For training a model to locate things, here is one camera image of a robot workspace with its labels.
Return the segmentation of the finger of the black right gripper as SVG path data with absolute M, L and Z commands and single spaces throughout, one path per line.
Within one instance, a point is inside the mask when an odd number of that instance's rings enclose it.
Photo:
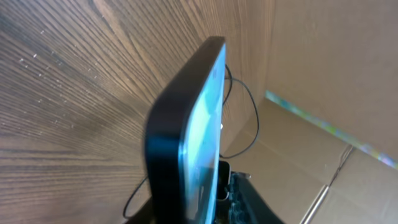
M 229 202 L 229 223 L 284 224 L 242 173 L 233 172 L 231 176 Z

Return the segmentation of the blue Galaxy S24+ smartphone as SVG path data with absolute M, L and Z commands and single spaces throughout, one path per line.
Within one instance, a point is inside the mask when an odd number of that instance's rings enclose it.
M 225 61 L 225 38 L 207 38 L 150 110 L 144 157 L 156 223 L 213 223 Z

